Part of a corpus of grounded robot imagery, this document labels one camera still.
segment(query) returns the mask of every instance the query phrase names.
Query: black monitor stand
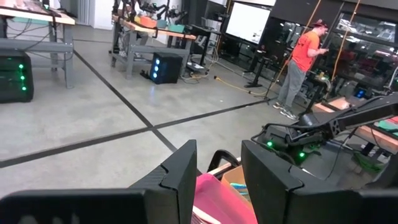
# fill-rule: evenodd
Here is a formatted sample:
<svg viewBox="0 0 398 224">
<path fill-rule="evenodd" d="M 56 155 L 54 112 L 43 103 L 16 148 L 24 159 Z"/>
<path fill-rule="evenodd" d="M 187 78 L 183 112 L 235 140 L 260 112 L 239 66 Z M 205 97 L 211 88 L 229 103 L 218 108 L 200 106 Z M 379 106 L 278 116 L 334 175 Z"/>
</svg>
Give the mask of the black monitor stand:
<svg viewBox="0 0 398 224">
<path fill-rule="evenodd" d="M 264 56 L 265 55 L 265 51 L 258 50 L 257 54 L 261 57 L 260 67 L 257 70 L 256 76 L 254 77 L 254 80 L 252 82 L 248 82 L 248 85 L 244 86 L 245 88 L 262 87 L 262 85 L 259 84 L 259 77 L 260 77 L 262 68 L 264 67 L 264 64 L 267 62 L 267 67 L 268 67 L 270 59 L 266 58 Z"/>
</svg>

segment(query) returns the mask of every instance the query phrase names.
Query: gray pants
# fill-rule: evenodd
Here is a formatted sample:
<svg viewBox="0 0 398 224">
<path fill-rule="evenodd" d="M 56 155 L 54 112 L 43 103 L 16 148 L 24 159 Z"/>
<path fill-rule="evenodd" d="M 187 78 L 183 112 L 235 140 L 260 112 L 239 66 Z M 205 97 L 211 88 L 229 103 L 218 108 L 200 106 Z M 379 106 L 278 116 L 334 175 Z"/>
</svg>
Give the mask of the gray pants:
<svg viewBox="0 0 398 224">
<path fill-rule="evenodd" d="M 290 109 L 305 80 L 306 72 L 301 71 L 293 60 L 290 60 L 287 66 L 287 75 L 279 91 L 278 102 Z"/>
</svg>

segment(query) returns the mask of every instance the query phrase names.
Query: baseball cap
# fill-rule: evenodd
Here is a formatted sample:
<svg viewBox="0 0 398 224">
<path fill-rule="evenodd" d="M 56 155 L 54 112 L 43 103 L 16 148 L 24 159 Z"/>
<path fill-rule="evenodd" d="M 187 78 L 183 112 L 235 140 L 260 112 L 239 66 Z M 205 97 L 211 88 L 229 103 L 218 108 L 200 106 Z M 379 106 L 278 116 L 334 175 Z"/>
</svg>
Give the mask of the baseball cap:
<svg viewBox="0 0 398 224">
<path fill-rule="evenodd" d="M 325 21 L 321 20 L 321 19 L 319 19 L 318 21 L 314 22 L 312 25 L 314 27 L 325 27 L 325 28 L 328 28 L 328 24 Z"/>
</svg>

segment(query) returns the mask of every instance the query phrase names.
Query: television screen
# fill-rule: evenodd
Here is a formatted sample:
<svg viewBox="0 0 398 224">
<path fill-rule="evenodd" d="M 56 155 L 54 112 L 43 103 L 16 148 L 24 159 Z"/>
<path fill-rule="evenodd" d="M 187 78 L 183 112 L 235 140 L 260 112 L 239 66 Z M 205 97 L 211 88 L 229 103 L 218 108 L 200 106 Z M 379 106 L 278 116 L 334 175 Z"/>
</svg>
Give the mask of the television screen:
<svg viewBox="0 0 398 224">
<path fill-rule="evenodd" d="M 260 7 L 234 3 L 226 33 L 258 44 L 270 13 Z"/>
</svg>

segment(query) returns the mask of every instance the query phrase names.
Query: wooden board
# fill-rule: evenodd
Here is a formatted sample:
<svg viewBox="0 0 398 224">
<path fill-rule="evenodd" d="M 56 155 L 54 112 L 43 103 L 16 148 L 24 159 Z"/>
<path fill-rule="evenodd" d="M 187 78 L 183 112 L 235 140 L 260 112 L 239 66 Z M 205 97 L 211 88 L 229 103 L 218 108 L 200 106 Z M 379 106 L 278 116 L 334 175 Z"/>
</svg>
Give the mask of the wooden board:
<svg viewBox="0 0 398 224">
<path fill-rule="evenodd" d="M 213 170 L 210 171 L 208 174 L 215 175 L 215 174 L 217 174 L 217 173 L 219 173 L 219 172 L 221 172 L 221 171 L 223 171 L 223 170 L 225 170 L 225 169 L 228 169 L 228 168 L 230 168 L 230 167 L 231 167 L 231 164 L 230 164 L 230 163 L 226 163 L 226 164 L 220 166 L 219 168 L 213 169 Z"/>
<path fill-rule="evenodd" d="M 346 101 L 344 97 L 338 98 L 337 100 L 333 100 L 329 102 L 330 105 L 334 106 L 335 108 L 339 108 L 341 110 L 346 109 L 349 106 L 349 103 Z M 332 109 L 323 106 L 321 103 L 317 103 L 312 107 L 312 111 L 314 112 L 334 112 Z M 398 152 L 398 140 L 386 136 L 383 133 L 380 133 L 379 131 L 373 130 L 372 134 L 372 129 L 367 127 L 367 126 L 361 126 L 358 128 L 358 130 L 355 132 L 356 135 L 361 136 L 365 138 L 367 141 L 374 142 L 374 138 L 376 138 L 377 143 L 384 148 L 385 150 L 390 151 L 391 153 L 396 154 Z"/>
<path fill-rule="evenodd" d="M 40 4 L 35 0 L 0 0 L 0 15 L 52 22 L 52 16 Z M 56 22 L 75 25 L 75 20 L 71 17 L 54 9 L 53 11 L 61 15 L 55 18 Z"/>
<path fill-rule="evenodd" d="M 118 18 L 119 18 L 118 16 L 112 15 L 113 21 L 117 21 Z M 122 24 L 122 26 L 127 27 L 128 29 L 131 29 L 131 30 L 147 32 L 147 33 L 150 33 L 150 34 L 154 34 L 156 32 L 155 29 L 141 27 L 141 26 L 139 26 L 137 24 L 134 24 L 132 22 L 126 22 L 123 19 L 120 19 L 120 23 Z M 165 35 L 169 35 L 169 36 L 173 36 L 173 37 L 182 37 L 182 38 L 192 39 L 192 40 L 195 40 L 197 38 L 194 35 L 183 35 L 183 34 L 180 34 L 180 33 L 171 32 L 171 31 L 162 30 L 162 29 L 159 29 L 158 34 L 165 34 Z"/>
</svg>

